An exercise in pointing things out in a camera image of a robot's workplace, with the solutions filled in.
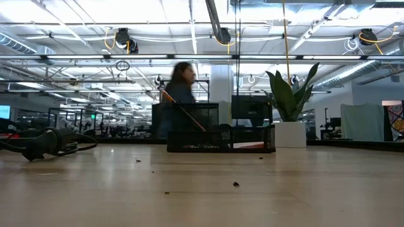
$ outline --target white planter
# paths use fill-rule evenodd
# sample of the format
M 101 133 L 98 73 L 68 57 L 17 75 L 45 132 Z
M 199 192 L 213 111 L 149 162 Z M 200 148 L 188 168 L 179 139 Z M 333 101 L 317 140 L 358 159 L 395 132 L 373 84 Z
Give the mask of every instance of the white planter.
M 282 122 L 274 125 L 277 148 L 306 147 L 306 126 L 303 122 Z

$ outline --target woman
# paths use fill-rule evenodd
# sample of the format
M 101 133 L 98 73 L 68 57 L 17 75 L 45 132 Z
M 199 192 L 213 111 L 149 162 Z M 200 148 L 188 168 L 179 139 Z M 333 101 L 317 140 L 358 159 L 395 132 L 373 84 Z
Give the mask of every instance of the woman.
M 194 103 L 195 98 L 192 96 L 194 80 L 195 73 L 192 65 L 188 62 L 177 63 L 165 91 L 177 102 Z M 172 122 L 181 120 L 181 116 L 175 116 L 172 112 L 172 103 L 163 96 L 160 112 L 161 121 L 158 130 L 159 138 L 167 138 L 167 133 L 172 130 Z

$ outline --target pillar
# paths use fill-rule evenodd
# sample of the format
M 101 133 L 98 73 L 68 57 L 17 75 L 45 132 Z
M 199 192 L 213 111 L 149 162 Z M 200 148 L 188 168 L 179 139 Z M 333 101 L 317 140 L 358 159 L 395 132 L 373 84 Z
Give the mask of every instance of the pillar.
M 210 102 L 219 103 L 219 124 L 232 125 L 232 94 L 232 66 L 212 65 L 210 69 Z

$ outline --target mesh desk organizer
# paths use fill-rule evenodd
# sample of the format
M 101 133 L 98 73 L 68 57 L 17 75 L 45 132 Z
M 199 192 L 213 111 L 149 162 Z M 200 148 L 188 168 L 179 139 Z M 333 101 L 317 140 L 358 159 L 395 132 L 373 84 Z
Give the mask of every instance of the mesh desk organizer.
M 168 152 L 272 153 L 275 152 L 275 126 L 232 127 L 219 125 L 217 103 L 173 104 L 172 132 L 168 134 Z M 194 123 L 194 118 L 206 131 Z M 247 148 L 240 143 L 260 142 Z

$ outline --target table surface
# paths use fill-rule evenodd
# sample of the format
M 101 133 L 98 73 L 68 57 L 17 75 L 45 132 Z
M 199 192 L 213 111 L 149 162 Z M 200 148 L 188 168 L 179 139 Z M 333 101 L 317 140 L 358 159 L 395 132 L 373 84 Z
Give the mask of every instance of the table surface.
M 28 162 L 0 151 L 1 227 L 404 226 L 403 192 L 402 153 L 102 144 Z

